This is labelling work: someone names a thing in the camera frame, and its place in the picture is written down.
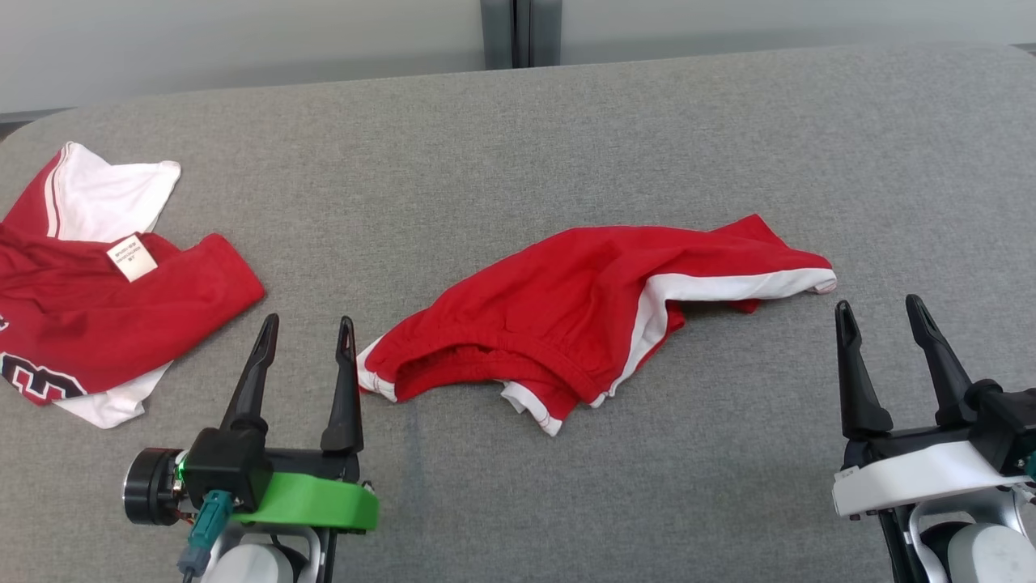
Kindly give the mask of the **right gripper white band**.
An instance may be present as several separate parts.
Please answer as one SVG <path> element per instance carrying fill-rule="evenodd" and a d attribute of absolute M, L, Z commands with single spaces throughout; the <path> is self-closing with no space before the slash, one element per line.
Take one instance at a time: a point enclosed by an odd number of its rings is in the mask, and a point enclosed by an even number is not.
<path fill-rule="evenodd" d="M 921 296 L 904 299 L 922 348 L 941 428 L 974 422 L 965 400 L 972 385 L 961 361 Z M 847 301 L 834 310 L 839 361 L 841 434 L 848 440 L 887 436 L 894 422 L 877 402 L 861 353 L 862 334 Z M 836 474 L 832 496 L 841 517 L 874 514 L 896 582 L 1032 582 L 1034 542 L 1021 511 L 1034 502 L 1034 439 L 1006 464 L 956 440 L 851 466 Z"/>

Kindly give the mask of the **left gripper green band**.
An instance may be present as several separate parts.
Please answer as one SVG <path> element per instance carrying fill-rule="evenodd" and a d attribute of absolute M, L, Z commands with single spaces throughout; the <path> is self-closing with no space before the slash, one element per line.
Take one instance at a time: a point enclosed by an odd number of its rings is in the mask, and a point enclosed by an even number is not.
<path fill-rule="evenodd" d="M 278 314 L 267 315 L 219 428 L 269 431 L 261 409 L 278 328 Z M 359 454 L 365 439 L 358 354 L 348 315 L 341 318 L 334 355 L 339 369 L 321 451 Z M 177 562 L 185 582 L 329 582 L 338 536 L 373 531 L 379 501 L 367 480 L 345 480 L 337 471 L 319 473 L 314 465 L 321 461 L 320 453 L 275 450 L 271 457 L 287 470 L 260 480 L 261 494 L 248 505 L 248 480 L 204 487 L 189 476 L 186 451 L 145 449 L 123 483 L 127 519 L 143 525 L 189 524 Z"/>

